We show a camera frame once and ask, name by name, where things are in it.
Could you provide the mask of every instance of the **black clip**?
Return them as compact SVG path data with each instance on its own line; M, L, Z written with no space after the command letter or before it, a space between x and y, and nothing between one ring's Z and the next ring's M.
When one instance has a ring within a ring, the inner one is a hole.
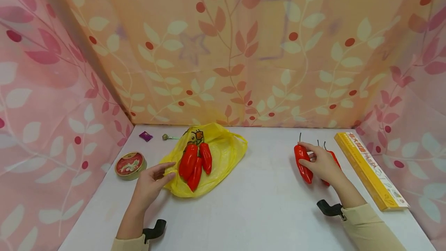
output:
M343 213L341 211L342 204L335 204L333 206L330 206L326 200L320 200L317 202L317 207L319 207L322 213L326 216L343 216Z
M145 228L142 230L142 233L144 236L146 236L146 239L144 240L144 244L147 244L149 239L156 239L157 237L160 237L164 233L164 229L166 228L166 221L163 219L158 219L155 224L155 228Z

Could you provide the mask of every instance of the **yellow box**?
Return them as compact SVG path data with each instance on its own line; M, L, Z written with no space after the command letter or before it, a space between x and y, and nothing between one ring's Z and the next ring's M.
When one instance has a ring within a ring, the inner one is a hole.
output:
M344 155L355 169L379 210L405 210L409 207L398 189L365 148L361 139L350 132L337 133L334 137Z

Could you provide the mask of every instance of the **human hand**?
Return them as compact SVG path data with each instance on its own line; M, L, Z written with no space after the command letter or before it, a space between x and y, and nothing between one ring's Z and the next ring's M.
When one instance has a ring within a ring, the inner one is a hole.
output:
M175 177L175 172L164 175L165 170L174 165L175 162L162 163L141 172L129 205L132 211L142 214L146 212L160 194L162 187Z
M319 178L330 184L346 179L346 176L328 151L311 143L299 142L298 144L304 146L307 151L313 152L309 154L311 162L304 159L299 160L302 166L308 168Z

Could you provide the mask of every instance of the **purple candy wrapper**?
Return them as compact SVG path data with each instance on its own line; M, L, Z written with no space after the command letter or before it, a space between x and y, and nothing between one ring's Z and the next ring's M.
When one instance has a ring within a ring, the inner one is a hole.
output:
M148 142L149 140L151 140L153 138L153 136L151 134L147 133L146 131L144 131L140 134L140 138L142 138L143 140Z

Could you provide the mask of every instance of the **white table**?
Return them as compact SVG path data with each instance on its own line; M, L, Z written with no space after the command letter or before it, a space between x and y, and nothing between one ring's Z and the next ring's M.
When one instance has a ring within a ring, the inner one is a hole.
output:
M167 155L177 140L162 141L164 133L181 136L187 127L138 125L119 157L141 152L148 167ZM382 213L333 139L347 130L230 127L248 141L245 157L210 193L197 199L173 197L163 190L146 213L146 227L167 221L164 236L152 241L152 251L228 250L355 250L338 217L326 217L316 202L338 203L334 190L314 178L308 186L296 167L293 147L302 140L326 141L345 174L407 250L435 250L411 213ZM154 138L145 142L138 135ZM59 251L108 251L136 181L122 181L113 167L86 206Z

